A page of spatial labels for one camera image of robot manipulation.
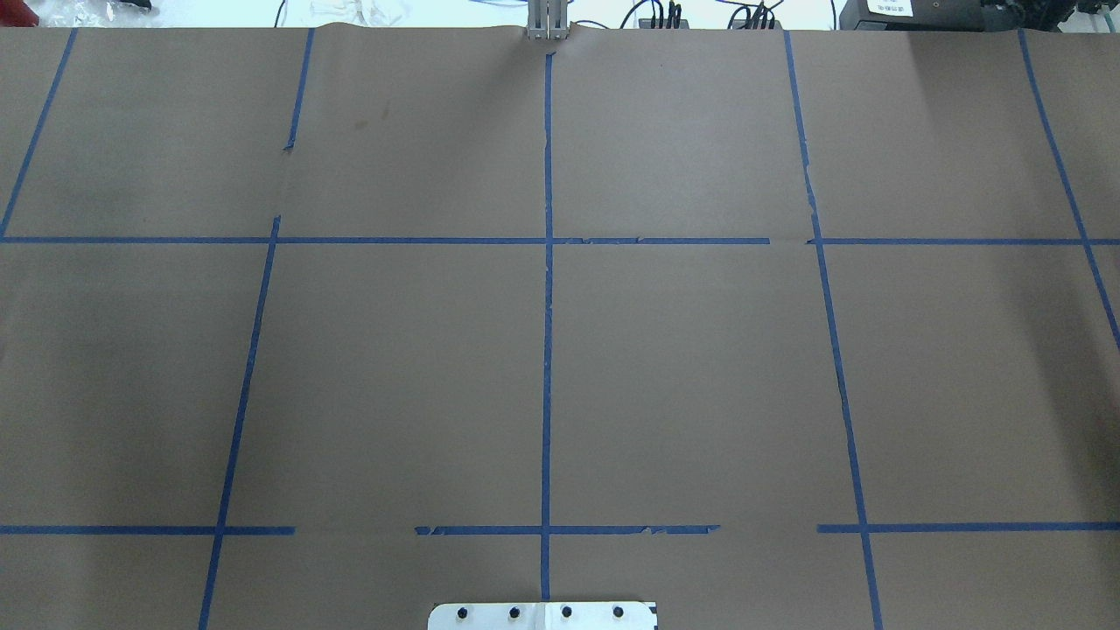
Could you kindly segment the white side table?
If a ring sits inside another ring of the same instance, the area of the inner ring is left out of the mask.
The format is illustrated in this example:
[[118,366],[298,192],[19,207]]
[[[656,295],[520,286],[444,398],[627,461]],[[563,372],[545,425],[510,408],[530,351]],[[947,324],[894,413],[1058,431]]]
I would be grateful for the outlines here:
[[[140,9],[124,1],[24,1],[41,25],[123,28],[265,28],[325,24],[388,27],[480,27],[528,24],[528,1],[150,1]],[[834,31],[844,1],[760,1],[792,31]],[[692,28],[721,29],[739,3],[673,1]],[[570,1],[573,24],[615,28],[640,1]]]

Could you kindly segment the aluminium frame post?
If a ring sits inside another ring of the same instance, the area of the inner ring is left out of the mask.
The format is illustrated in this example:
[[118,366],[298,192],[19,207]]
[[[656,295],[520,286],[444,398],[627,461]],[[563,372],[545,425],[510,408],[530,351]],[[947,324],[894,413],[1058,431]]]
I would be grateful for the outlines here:
[[533,41],[561,41],[571,35],[567,0],[528,0],[528,39]]

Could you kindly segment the black desktop computer box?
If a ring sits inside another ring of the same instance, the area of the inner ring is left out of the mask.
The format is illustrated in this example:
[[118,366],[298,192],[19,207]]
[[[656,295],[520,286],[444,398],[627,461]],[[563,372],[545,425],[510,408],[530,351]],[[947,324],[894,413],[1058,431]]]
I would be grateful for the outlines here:
[[840,31],[983,33],[980,1],[848,1]]

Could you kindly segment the white pedestal base plate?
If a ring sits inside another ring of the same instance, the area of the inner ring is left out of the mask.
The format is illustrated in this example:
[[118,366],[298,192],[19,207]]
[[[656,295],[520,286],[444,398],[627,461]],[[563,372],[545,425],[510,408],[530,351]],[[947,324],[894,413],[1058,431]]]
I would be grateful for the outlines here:
[[655,603],[568,601],[444,603],[428,629],[657,629]]

